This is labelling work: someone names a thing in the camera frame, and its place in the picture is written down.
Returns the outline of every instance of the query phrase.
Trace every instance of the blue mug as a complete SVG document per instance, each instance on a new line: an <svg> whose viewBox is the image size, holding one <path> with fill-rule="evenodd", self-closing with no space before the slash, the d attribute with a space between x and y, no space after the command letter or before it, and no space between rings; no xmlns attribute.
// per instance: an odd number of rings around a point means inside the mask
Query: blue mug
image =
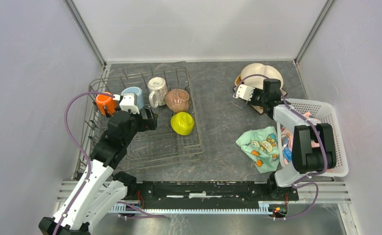
<svg viewBox="0 0 382 235"><path fill-rule="evenodd" d="M136 94L138 96L138 99L136 100L136 106L138 107L138 109L143 108L145 103L143 101L143 93L142 93L142 89L141 88L139 88L139 87L128 87L125 90L123 90L123 92L120 95L123 95L125 93L134 93L134 94Z"/></svg>

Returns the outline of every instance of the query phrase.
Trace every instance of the pink object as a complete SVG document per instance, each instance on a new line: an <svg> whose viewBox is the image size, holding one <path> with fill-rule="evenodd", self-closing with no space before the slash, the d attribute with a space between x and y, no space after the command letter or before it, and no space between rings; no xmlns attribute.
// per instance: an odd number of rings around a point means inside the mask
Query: pink object
<svg viewBox="0 0 382 235"><path fill-rule="evenodd" d="M169 109L175 113L186 112L190 109L190 95L182 89L173 89L165 96L165 102Z"/></svg>
<svg viewBox="0 0 382 235"><path fill-rule="evenodd" d="M310 112L309 111L304 113L303 115L306 118L310 118ZM281 131L282 131L282 138L284 136L286 136L289 139L289 142L287 143L287 147L292 152L293 134L284 127L281 129ZM314 141L311 141L310 144L311 144L312 148L319 147L319 144L315 143ZM289 163L286 159L284 159L284 162L285 162L285 165L287 165Z"/></svg>

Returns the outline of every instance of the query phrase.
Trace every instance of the wire dish rack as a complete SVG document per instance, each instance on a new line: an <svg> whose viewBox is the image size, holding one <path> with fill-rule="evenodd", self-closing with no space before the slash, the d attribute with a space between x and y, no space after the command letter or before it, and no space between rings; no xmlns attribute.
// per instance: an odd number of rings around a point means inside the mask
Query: wire dish rack
<svg viewBox="0 0 382 235"><path fill-rule="evenodd" d="M166 80L168 89L180 88L190 94L190 109L188 113L194 118L195 126L188 136L178 135L171 127L170 120L175 114L166 105L152 108L158 115L158 127L155 131L138 132L130 143L127 155L120 162L118 171L134 171L151 167L161 167L188 161L201 160L203 152L201 138L195 118L195 106L192 104L192 92L189 86L189 76L186 67L172 64L172 69L154 71L151 65L123 69L123 76L106 77L92 81L89 91L110 92L120 94L128 87L139 87L143 92L145 106L149 105L148 81L153 77L162 77ZM90 105L95 97L89 96L86 106L82 146L89 154L107 129L108 118L103 116L95 106ZM77 171L83 171L86 163L80 152Z"/></svg>

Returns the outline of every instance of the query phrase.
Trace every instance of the green cartoon cloth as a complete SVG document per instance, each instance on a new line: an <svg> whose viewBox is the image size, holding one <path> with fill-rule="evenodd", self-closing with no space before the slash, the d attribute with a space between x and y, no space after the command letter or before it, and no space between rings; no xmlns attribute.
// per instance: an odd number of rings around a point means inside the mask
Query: green cartoon cloth
<svg viewBox="0 0 382 235"><path fill-rule="evenodd" d="M275 171L279 164L279 148L273 126L264 129L246 131L236 144L254 162L260 173Z"/></svg>

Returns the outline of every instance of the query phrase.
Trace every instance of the dish rack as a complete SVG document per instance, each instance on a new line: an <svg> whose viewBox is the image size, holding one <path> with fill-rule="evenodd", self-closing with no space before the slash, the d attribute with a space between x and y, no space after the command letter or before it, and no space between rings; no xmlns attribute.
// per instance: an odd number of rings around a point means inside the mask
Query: dish rack
<svg viewBox="0 0 382 235"><path fill-rule="evenodd" d="M333 169L328 169L321 176L328 177L344 177L348 174L347 156L345 154L344 142L342 141L341 130L339 128L338 119L336 117L334 107L329 103L324 103L315 100L307 99L286 99L291 106L301 114L310 112L310 114L323 123L329 123L333 128L336 166ZM277 122L278 133L281 129L281 124ZM280 151L280 163L285 167L282 154L282 135L278 135L278 146Z"/></svg>
<svg viewBox="0 0 382 235"><path fill-rule="evenodd" d="M169 70L154 71L151 65L123 69L123 75L106 77L92 81L89 91L110 92L120 94L128 87L139 87L143 92L145 107L149 105L148 81L153 77L162 77L166 80L168 90L180 88L190 94L190 109L188 113L194 118L195 126L191 134L178 135L171 127L170 119L175 114L167 105L152 108L158 115L158 127L155 131L138 132L128 146L127 154L118 165L118 171L143 170L151 167L161 167L188 161L201 160L203 152L201 137L198 132L195 106L192 104L192 92L189 86L189 76L186 67L172 64ZM108 118L103 116L92 105L95 96L89 95L85 112L84 128L82 134L82 147L89 154L107 129ZM86 167L85 160L79 152L77 172L82 172Z"/></svg>

